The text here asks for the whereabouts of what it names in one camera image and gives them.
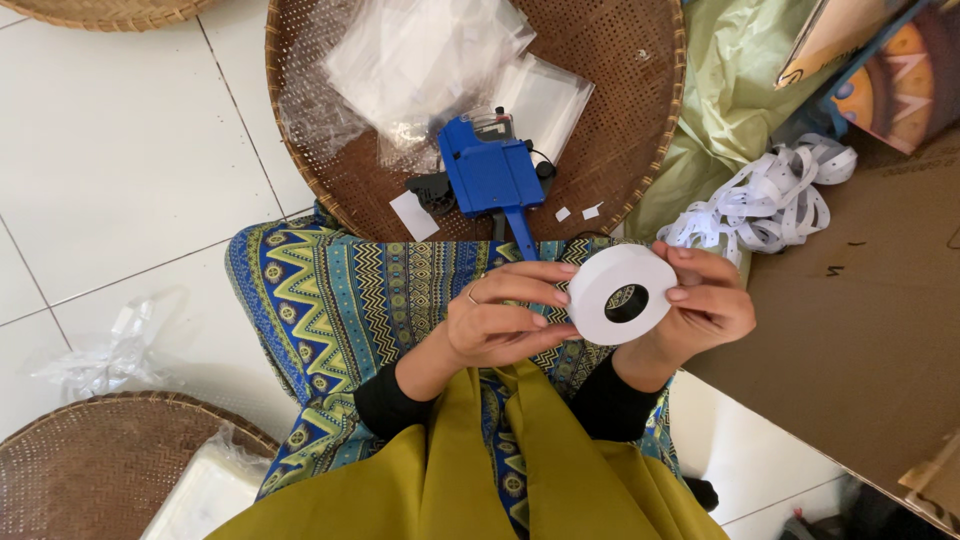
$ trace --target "black knob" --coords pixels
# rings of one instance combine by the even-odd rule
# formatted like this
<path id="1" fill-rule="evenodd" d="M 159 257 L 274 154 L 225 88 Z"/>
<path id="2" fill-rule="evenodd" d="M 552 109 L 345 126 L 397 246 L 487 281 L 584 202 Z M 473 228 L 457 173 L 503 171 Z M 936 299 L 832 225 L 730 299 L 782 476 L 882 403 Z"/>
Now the black knob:
<path id="1" fill-rule="evenodd" d="M 550 178 L 557 172 L 557 167 L 551 165 L 548 161 L 537 163 L 537 176 L 541 179 Z"/>

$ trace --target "patterned fabric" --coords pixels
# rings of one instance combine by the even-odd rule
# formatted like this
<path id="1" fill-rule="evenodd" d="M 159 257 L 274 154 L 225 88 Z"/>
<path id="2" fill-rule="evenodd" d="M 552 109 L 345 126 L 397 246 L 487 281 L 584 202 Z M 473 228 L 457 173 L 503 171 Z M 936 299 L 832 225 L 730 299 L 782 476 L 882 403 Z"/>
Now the patterned fabric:
<path id="1" fill-rule="evenodd" d="M 540 256 L 582 264 L 622 241 L 542 242 Z M 235 236 L 227 251 L 230 281 L 277 379 L 303 407 L 259 497 L 382 448 L 385 442 L 360 421 L 353 392 L 424 339 L 465 285 L 518 259 L 512 243 L 369 242 L 341 231 L 319 205 L 314 215 L 256 225 Z M 531 308 L 551 323 L 568 320 L 563 309 Z M 569 399 L 611 349 L 571 341 L 531 359 Z M 526 537 L 525 463 L 505 413 L 510 390 L 493 370 L 481 375 L 492 481 L 517 533 Z M 666 392 L 636 444 L 681 478 Z"/>

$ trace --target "woven bamboo tray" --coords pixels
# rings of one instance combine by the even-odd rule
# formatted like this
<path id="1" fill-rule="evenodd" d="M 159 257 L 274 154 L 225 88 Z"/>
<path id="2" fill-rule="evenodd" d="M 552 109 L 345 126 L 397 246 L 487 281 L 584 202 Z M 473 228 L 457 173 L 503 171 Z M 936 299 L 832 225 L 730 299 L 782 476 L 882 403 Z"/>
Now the woven bamboo tray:
<path id="1" fill-rule="evenodd" d="M 174 392 L 107 394 L 41 416 L 0 444 L 0 538 L 139 538 L 223 422 L 248 452 L 276 454 L 257 426 Z"/>
<path id="2" fill-rule="evenodd" d="M 0 6 L 54 26 L 143 32 L 206 11 L 215 0 L 0 0 Z"/>
<path id="3" fill-rule="evenodd" d="M 315 86 L 287 87 L 291 73 L 317 69 L 319 53 L 294 46 L 300 32 L 324 32 L 334 0 L 271 0 L 267 15 L 267 84 L 287 150 L 320 202 L 354 234 L 376 241 L 409 241 L 390 201 L 410 175 L 376 163 L 376 133 L 367 131 L 333 158 L 288 136 L 278 102 L 324 99 Z M 537 38 L 529 51 L 596 84 L 558 163 L 559 175 L 542 208 L 527 212 L 534 238 L 568 239 L 584 231 L 609 233 L 653 182 L 673 138 L 684 93 L 686 34 L 680 0 L 514 0 Z M 293 58 L 294 51 L 299 55 Z M 283 112 L 296 122 L 297 112 Z M 603 202 L 600 216 L 580 211 Z M 567 207 L 573 215 L 554 217 Z M 468 220 L 457 210 L 437 218 L 431 240 L 489 239 L 492 220 Z"/>

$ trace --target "olive green fabric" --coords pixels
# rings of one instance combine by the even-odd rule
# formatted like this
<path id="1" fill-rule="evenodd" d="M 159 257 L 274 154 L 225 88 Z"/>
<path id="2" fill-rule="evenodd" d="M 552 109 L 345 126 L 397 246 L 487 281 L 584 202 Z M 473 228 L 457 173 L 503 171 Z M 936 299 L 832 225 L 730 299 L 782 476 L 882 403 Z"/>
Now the olive green fabric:
<path id="1" fill-rule="evenodd" d="M 590 440 L 532 362 L 500 374 L 516 388 L 507 414 L 526 460 L 531 538 L 727 538 L 658 460 Z M 516 537 L 480 434 L 476 370 L 458 374 L 434 410 L 429 437 L 412 426 L 369 459 L 267 496 L 208 538 Z"/>
<path id="2" fill-rule="evenodd" d="M 653 241 L 686 207 L 706 201 L 836 69 L 774 90 L 816 0 L 697 0 L 684 9 L 686 82 L 680 125 L 626 235 Z M 745 275 L 749 259 L 744 259 Z"/>

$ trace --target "blue price labeler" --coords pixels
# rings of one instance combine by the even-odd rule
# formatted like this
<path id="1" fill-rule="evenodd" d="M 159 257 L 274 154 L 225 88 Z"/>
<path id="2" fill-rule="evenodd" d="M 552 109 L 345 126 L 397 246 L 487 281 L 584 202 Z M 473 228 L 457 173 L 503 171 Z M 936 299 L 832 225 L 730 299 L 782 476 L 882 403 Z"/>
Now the blue price labeler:
<path id="1" fill-rule="evenodd" d="M 539 260 L 537 244 L 523 212 L 546 200 L 556 169 L 549 161 L 534 166 L 531 141 L 514 137 L 514 119 L 497 108 L 494 114 L 454 118 L 437 135 L 444 172 L 406 182 L 420 205 L 442 215 L 460 205 L 466 217 L 490 214 L 494 239 L 503 239 L 504 219 L 524 260 Z"/>

